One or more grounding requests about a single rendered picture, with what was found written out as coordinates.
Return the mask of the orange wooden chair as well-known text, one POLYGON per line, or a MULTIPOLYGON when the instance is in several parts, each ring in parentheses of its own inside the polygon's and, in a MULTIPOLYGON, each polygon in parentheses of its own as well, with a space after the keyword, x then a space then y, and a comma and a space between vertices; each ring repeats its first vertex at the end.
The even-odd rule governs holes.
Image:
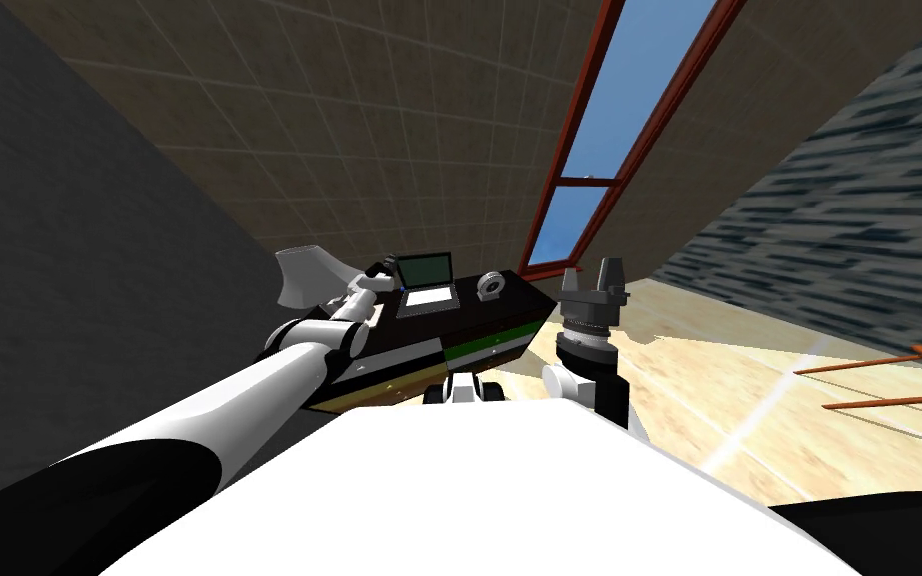
POLYGON ((865 416, 922 420, 922 344, 903 356, 803 368, 796 375, 826 386, 823 408, 865 416))

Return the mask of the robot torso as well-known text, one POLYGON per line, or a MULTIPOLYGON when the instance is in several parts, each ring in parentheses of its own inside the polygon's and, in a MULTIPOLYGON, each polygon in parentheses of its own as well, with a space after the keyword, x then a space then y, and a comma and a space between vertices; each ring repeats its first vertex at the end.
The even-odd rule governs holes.
POLYGON ((566 399, 352 409, 102 576, 859 576, 566 399))

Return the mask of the red framed window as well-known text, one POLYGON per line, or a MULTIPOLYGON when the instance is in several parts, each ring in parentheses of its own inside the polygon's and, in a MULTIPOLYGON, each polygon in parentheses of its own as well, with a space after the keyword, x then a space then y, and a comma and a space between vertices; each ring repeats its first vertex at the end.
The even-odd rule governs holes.
POLYGON ((601 1, 519 276, 577 268, 747 1, 601 1))

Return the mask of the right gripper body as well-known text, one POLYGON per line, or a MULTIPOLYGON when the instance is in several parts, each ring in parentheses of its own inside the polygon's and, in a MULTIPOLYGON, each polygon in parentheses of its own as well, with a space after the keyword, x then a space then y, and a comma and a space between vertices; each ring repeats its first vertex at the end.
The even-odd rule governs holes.
POLYGON ((579 290, 559 293, 560 315, 565 322, 583 325, 617 326, 621 308, 629 294, 623 288, 608 291, 579 290))

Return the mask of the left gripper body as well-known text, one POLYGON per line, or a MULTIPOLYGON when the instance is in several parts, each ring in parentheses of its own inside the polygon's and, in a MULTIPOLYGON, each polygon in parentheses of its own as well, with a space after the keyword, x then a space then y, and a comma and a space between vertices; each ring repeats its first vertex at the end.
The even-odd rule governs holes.
POLYGON ((398 272, 398 256, 387 255, 353 279, 348 284, 351 293, 369 290, 372 292, 393 291, 395 288, 395 274, 398 272))

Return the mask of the dark desk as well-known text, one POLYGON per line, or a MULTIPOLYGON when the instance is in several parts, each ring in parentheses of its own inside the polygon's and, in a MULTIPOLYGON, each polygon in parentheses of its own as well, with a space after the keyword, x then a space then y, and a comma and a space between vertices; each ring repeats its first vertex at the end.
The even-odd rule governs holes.
POLYGON ((378 319, 362 354, 311 395, 305 408, 342 413, 392 405, 422 395, 452 373, 479 373, 520 357, 556 303, 513 272, 502 276, 505 285, 494 300, 479 300, 476 277, 460 278, 458 308, 414 317, 398 317, 402 292, 379 294, 378 319))

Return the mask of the grey open laptop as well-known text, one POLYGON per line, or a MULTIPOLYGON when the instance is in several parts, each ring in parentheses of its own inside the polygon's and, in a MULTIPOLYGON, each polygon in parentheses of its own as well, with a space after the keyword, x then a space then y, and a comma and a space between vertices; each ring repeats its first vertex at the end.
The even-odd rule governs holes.
POLYGON ((396 319, 460 307, 450 252, 401 256, 396 259, 396 273, 402 284, 396 319))

